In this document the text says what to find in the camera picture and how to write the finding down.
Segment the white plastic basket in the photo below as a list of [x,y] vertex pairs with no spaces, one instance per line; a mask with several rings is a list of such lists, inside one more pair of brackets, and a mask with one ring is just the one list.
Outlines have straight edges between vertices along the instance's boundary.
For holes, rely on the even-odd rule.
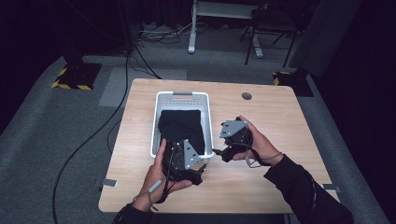
[[152,138],[150,156],[154,158],[163,139],[159,129],[160,116],[164,110],[199,110],[200,123],[203,132],[205,148],[195,149],[203,162],[209,162],[213,157],[213,137],[210,115],[210,103],[205,92],[160,91],[156,96],[153,116]]

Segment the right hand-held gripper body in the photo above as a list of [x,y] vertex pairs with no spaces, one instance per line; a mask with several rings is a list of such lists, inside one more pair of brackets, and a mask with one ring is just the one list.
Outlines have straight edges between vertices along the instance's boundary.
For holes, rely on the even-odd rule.
[[243,153],[251,148],[253,136],[248,125],[240,118],[226,120],[221,124],[219,137],[224,140],[227,147],[233,149],[233,153]]

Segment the white desk frame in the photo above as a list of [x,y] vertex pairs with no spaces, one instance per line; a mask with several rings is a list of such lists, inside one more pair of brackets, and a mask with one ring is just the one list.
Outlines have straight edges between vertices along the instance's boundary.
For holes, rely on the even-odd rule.
[[199,16],[219,17],[230,19],[250,19],[250,12],[255,6],[240,5],[232,3],[206,2],[204,0],[193,0],[191,7],[191,32],[188,53],[195,52],[196,23]]

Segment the gray floor mat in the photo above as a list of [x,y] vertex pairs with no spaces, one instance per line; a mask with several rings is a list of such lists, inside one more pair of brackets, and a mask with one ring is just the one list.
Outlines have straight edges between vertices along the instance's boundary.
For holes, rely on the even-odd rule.
[[[176,70],[176,69],[154,69],[154,72],[163,79],[175,79],[175,80],[186,80],[187,71],[186,70]],[[125,90],[125,85],[127,83],[128,87],[131,87],[132,81],[136,78],[150,78],[155,79],[155,76],[149,75],[142,71],[137,71],[134,69],[129,69],[125,77],[124,68],[114,68],[111,72],[109,80],[106,84],[102,97],[99,101],[100,106],[112,106],[117,107],[122,100],[124,93],[129,93]]]

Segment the person's left hand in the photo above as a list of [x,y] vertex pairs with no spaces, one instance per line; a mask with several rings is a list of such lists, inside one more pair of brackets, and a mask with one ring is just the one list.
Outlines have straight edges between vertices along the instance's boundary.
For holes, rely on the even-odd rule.
[[148,168],[143,185],[135,196],[132,205],[141,211],[150,211],[152,205],[163,196],[166,177],[163,174],[163,153],[166,148],[166,140],[163,139],[157,152],[154,163]]

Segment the black upright pole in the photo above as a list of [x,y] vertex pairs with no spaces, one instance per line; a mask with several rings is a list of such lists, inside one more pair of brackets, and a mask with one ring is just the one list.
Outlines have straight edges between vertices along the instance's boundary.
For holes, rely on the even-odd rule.
[[135,17],[133,0],[117,0],[125,49],[133,51],[139,31],[139,20]]

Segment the black cloth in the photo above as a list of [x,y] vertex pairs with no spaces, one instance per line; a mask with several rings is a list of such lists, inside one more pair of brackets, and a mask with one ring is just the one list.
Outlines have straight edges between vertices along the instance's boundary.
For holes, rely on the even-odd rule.
[[205,154],[200,110],[163,110],[157,127],[170,142],[188,139],[199,155]]

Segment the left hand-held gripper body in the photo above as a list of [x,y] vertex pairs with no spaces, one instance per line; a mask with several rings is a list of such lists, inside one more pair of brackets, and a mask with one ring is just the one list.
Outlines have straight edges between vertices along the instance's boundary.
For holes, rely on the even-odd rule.
[[183,175],[195,175],[195,165],[201,161],[190,141],[168,142],[163,153],[163,174],[173,182],[183,180]]

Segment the black folding stand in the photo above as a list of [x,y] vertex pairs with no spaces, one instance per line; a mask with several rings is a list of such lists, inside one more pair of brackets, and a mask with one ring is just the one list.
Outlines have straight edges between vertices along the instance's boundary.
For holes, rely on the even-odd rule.
[[240,38],[240,40],[243,40],[246,34],[249,34],[245,64],[248,64],[250,52],[255,48],[254,37],[258,34],[274,33],[279,34],[274,44],[283,35],[291,35],[290,45],[283,62],[283,66],[286,66],[298,33],[298,28],[290,17],[290,14],[278,9],[280,6],[281,4],[276,0],[262,0],[256,8],[251,10],[249,24]]

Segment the gray upright panel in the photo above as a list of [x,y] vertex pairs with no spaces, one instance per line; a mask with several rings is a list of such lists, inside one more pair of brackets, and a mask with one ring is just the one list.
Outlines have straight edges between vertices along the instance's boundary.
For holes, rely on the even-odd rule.
[[290,68],[297,77],[322,77],[332,62],[362,0],[321,0],[295,50]]

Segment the striped black stand base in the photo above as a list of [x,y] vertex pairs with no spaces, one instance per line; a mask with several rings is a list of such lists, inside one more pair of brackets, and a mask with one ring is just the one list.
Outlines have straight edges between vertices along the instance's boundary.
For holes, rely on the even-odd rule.
[[101,67],[100,63],[84,63],[78,67],[67,64],[51,87],[67,90],[92,90]]
[[276,86],[291,87],[296,96],[313,97],[306,77],[308,73],[303,69],[297,69],[294,72],[278,71],[273,73],[273,80]]

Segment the person's right hand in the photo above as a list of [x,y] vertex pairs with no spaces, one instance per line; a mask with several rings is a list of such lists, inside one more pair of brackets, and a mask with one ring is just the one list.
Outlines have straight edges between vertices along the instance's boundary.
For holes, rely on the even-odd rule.
[[273,144],[261,133],[257,130],[257,128],[245,117],[239,117],[242,121],[247,124],[247,127],[250,129],[253,142],[251,147],[258,153],[260,156],[257,159],[257,162],[268,163],[270,166],[276,166],[282,159],[283,154],[279,152]]

